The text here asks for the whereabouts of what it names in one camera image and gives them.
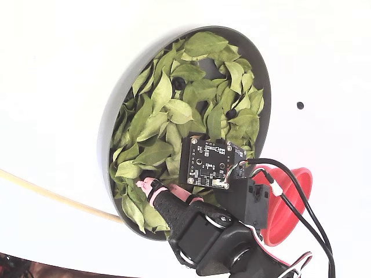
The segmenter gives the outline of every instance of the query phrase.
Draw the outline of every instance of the leaf pile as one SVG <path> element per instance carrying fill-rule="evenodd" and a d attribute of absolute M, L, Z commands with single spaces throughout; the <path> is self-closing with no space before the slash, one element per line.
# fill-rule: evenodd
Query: leaf pile
<path fill-rule="evenodd" d="M 198 61 L 206 58 L 225 78 L 204 78 Z M 185 80 L 184 90 L 173 88 L 175 77 Z M 115 198 L 122 198 L 123 211 L 143 233 L 169 227 L 135 183 L 154 177 L 178 184 L 181 139 L 190 132 L 229 140 L 254 157 L 264 99 L 253 81 L 252 67 L 238 48 L 212 32 L 172 43 L 137 77 L 115 122 L 110 176 Z M 195 186 L 194 193 L 216 204 L 211 189 Z"/>

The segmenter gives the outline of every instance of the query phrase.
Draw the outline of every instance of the black knob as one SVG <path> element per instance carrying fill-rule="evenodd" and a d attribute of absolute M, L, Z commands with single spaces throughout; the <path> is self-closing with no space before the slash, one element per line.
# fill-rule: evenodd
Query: black knob
<path fill-rule="evenodd" d="M 182 91 L 186 87 L 186 81 L 182 77 L 174 77 L 172 80 L 173 88 L 177 91 Z"/>
<path fill-rule="evenodd" d="M 229 110 L 227 113 L 226 113 L 226 117 L 228 118 L 228 120 L 230 120 L 230 119 L 233 119 L 234 117 L 236 117 L 236 115 L 237 115 L 237 111 L 236 111 L 236 109 L 231 109 L 231 110 Z"/>

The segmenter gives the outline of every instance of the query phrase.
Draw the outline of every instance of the white wire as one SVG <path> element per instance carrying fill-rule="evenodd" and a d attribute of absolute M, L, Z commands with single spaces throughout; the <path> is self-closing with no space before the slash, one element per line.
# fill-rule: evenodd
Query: white wire
<path fill-rule="evenodd" d="M 282 272 L 282 274 L 280 276 L 278 276 L 277 278 L 284 278 L 286 274 L 288 274 L 289 272 L 293 271 L 294 269 L 296 269 L 296 266 L 302 262 L 303 260 L 306 260 L 307 258 L 309 257 L 312 257 L 312 252 L 307 252 L 307 254 L 305 256 L 301 255 L 300 257 L 302 257 L 300 260 L 298 260 L 295 264 L 291 265 L 289 268 L 287 268 L 287 270 L 285 270 L 284 272 Z M 299 274 L 297 276 L 297 278 L 299 278 L 301 276 L 301 271 L 303 269 L 301 269 L 299 271 Z"/>

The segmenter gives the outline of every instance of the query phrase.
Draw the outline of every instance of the beige cord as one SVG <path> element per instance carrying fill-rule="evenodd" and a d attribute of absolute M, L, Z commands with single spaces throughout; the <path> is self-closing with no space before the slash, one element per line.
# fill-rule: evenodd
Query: beige cord
<path fill-rule="evenodd" d="M 28 181 L 22 180 L 19 177 L 16 177 L 15 175 L 12 175 L 6 171 L 3 171 L 0 169 L 0 178 L 4 178 L 14 184 L 17 184 L 19 186 L 22 186 L 23 188 L 29 189 L 37 194 L 40 194 L 42 196 L 51 198 L 53 200 L 56 200 L 58 202 L 64 203 L 68 206 L 74 207 L 75 209 L 85 211 L 87 213 L 91 213 L 93 215 L 103 217 L 108 220 L 112 220 L 118 223 L 123 223 L 121 218 L 119 218 L 117 215 L 113 215 L 110 213 L 105 213 L 104 211 L 97 210 L 96 208 L 86 206 L 84 204 L 78 203 L 76 201 L 73 201 L 71 199 L 68 199 L 66 197 L 63 197 L 61 195 L 55 194 L 49 190 L 46 190 L 44 188 L 41 188 L 40 186 L 37 186 L 35 184 L 32 184 Z"/>

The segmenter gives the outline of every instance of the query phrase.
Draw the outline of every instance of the round tray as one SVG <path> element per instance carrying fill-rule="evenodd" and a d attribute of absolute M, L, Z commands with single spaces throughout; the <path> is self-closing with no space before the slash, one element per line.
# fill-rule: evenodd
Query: round tray
<path fill-rule="evenodd" d="M 112 92 L 111 97 L 108 100 L 108 103 L 103 113 L 102 121 L 99 128 L 99 137 L 97 144 L 99 163 L 101 164 L 104 183 L 106 184 L 108 194 L 110 195 L 110 198 L 118 214 L 123 219 L 123 221 L 131 228 L 132 231 L 134 231 L 135 233 L 142 237 L 152 240 L 166 240 L 164 232 L 152 233 L 148 231 L 146 234 L 142 233 L 139 230 L 137 224 L 135 224 L 131 219 L 129 219 L 123 212 L 121 207 L 121 199 L 114 199 L 113 197 L 114 182 L 110 178 L 108 168 L 110 166 L 110 163 L 112 162 L 112 156 L 110 155 L 110 141 L 113 133 L 114 123 L 117 118 L 119 108 L 122 102 L 124 101 L 126 95 L 128 94 L 134 80 L 142 72 L 142 70 L 145 69 L 145 67 L 152 62 L 156 54 L 165 47 L 167 47 L 168 45 L 170 45 L 173 41 L 179 38 L 182 39 L 186 36 L 190 36 L 193 33 L 199 31 L 213 32 L 227 39 L 230 44 L 237 46 L 238 52 L 241 55 L 241 57 L 246 58 L 253 68 L 255 76 L 254 86 L 256 88 L 264 88 L 263 93 L 264 108 L 259 114 L 260 129 L 257 140 L 255 142 L 256 157 L 259 157 L 261 154 L 261 150 L 263 149 L 265 138 L 268 132 L 268 125 L 271 114 L 271 86 L 268 71 L 260 52 L 246 36 L 244 36 L 243 34 L 236 30 L 227 27 L 207 26 L 190 30 L 166 42 L 164 40 L 161 40 L 157 45 L 148 48 L 148 51 L 146 53 L 143 53 L 143 56 L 137 59 L 136 63 L 130 67 L 130 70 L 124 72 L 121 79 L 115 86 L 114 91 Z M 248 168 L 247 174 L 249 174 L 249 171 L 251 173 L 252 168 L 253 167 Z"/>

